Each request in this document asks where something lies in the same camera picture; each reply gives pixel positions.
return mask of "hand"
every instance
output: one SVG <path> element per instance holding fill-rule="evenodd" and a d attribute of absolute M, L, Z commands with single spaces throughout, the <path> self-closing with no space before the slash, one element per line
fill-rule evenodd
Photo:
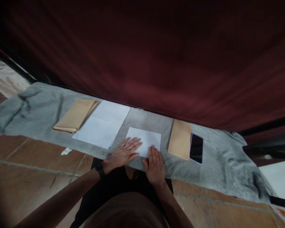
<path fill-rule="evenodd" d="M 145 159 L 143 159 L 142 162 L 143 166 L 146 169 L 147 178 L 154 188 L 166 183 L 162 156 L 161 153 L 156 148 L 154 148 L 154 145 L 152 145 L 152 147 L 149 147 L 149 164 Z"/>
<path fill-rule="evenodd" d="M 138 156 L 138 154 L 134 152 L 141 146 L 142 142 L 139 142 L 140 138 L 138 140 L 136 139 L 136 137 L 133 138 L 127 144 L 130 137 L 127 138 L 110 157 L 102 162 L 105 174 L 108 174 L 117 167 L 127 164 Z"/>

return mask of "terracotta tile floor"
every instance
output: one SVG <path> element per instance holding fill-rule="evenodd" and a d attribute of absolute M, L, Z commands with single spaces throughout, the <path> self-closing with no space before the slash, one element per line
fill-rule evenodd
<path fill-rule="evenodd" d="M 9 226 L 87 172 L 93 157 L 23 136 L 0 136 L 0 211 Z M 127 168 L 128 176 L 133 169 Z M 236 199 L 173 180 L 174 196 L 195 227 L 279 227 L 284 222 L 266 204 Z M 80 202 L 59 227 L 69 227 Z"/>

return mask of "person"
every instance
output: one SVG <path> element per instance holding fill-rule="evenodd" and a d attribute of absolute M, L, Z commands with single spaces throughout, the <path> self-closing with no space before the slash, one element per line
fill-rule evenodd
<path fill-rule="evenodd" d="M 138 157 L 140 139 L 127 138 L 107 159 L 94 158 L 92 168 L 48 199 L 16 228 L 56 227 L 82 198 L 71 228 L 79 227 L 193 227 L 165 179 L 160 152 L 152 145 L 146 172 L 127 177 L 124 165 Z"/>

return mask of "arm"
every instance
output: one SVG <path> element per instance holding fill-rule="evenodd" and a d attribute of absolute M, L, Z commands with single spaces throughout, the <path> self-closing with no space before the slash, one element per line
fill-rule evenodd
<path fill-rule="evenodd" d="M 107 159 L 102 161 L 104 173 L 108 174 L 113 169 L 121 167 L 134 158 L 138 154 L 134 154 L 135 150 L 141 146 L 140 139 L 127 138 L 123 144 Z M 66 186 L 52 198 L 48 199 L 40 207 L 29 214 L 25 219 L 19 222 L 15 228 L 27 227 L 56 227 L 83 195 L 100 180 L 100 176 L 95 168 Z"/>
<path fill-rule="evenodd" d="M 166 212 L 171 228 L 192 227 L 193 225 L 179 206 L 165 181 L 164 164 L 160 152 L 154 148 L 149 148 L 149 163 L 144 159 L 143 165 L 150 184 L 156 191 L 161 204 Z"/>

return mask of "smartphone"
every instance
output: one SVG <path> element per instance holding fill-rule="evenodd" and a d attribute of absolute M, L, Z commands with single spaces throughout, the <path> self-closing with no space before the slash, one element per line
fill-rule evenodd
<path fill-rule="evenodd" d="M 190 160 L 199 164 L 203 163 L 203 143 L 204 139 L 191 133 Z"/>

